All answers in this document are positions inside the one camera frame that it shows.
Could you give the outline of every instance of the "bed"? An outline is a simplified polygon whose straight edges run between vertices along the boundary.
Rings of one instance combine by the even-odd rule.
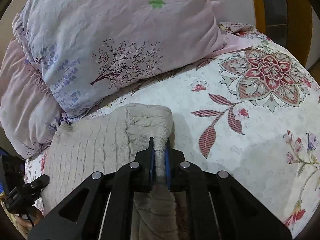
[[[222,14],[219,28],[249,40],[252,49],[206,57],[182,68],[139,80],[107,96],[81,117],[105,116],[129,103],[167,106],[174,122],[170,138],[172,147],[183,151],[187,160],[203,170],[228,171],[296,237],[319,204],[319,124],[316,113],[306,113],[318,107],[320,87],[304,68],[311,46],[312,18],[310,15],[305,17],[304,24],[309,28],[303,45],[292,49],[291,53],[290,30],[295,25],[290,21],[287,3],[282,5],[288,10],[289,18],[282,22],[280,17],[275,23],[268,22],[272,16],[267,12],[266,0],[246,2],[251,3],[254,10],[251,16],[246,16],[248,23],[254,24],[252,21],[255,20],[258,30],[250,24],[226,22],[235,22],[237,19],[232,19],[235,14]],[[305,3],[305,6],[312,13],[310,4]],[[285,31],[275,30],[273,25]],[[288,44],[282,43],[289,50],[272,40],[277,43],[289,41]],[[30,59],[21,55],[23,57],[29,64]],[[269,78],[266,72],[270,69],[270,62],[273,64],[273,78]],[[54,135],[61,122],[78,120],[68,120],[55,102],[47,98],[50,92],[37,71],[31,76],[52,106],[52,121],[46,124],[48,131]],[[45,140],[48,138],[40,141],[36,149],[33,141],[25,143],[30,148],[28,154],[33,155],[26,160],[25,182],[46,173],[46,161],[52,161],[48,155],[50,148],[47,148],[50,142]],[[44,206],[42,200],[37,200],[36,207],[43,214],[52,208]]]

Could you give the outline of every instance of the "large red flower pattern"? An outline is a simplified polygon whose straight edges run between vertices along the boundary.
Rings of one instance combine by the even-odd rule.
[[[220,66],[229,73],[242,76],[236,86],[239,101],[259,100],[273,94],[290,106],[299,106],[298,86],[303,85],[307,77],[292,66],[288,55],[250,49],[245,51],[244,57],[225,60]]]

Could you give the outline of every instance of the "wooden trim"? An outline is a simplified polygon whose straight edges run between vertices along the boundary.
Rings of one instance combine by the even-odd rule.
[[[256,17],[256,28],[261,33],[266,33],[266,14],[263,0],[253,0]]]
[[[305,66],[312,39],[312,8],[308,0],[287,0],[287,8],[286,48]]]

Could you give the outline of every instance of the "green leaf print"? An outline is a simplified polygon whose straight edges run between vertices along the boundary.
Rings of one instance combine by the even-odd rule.
[[[153,8],[162,8],[165,2],[163,0],[150,0],[149,4],[151,4]]]

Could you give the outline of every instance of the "floral bed sheet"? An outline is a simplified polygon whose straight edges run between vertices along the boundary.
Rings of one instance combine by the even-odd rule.
[[[221,28],[253,39],[254,48],[141,80],[85,118],[128,103],[169,107],[172,147],[205,171],[228,171],[295,237],[320,201],[320,87],[289,51],[249,25]],[[41,174],[45,155],[28,161],[28,182]]]

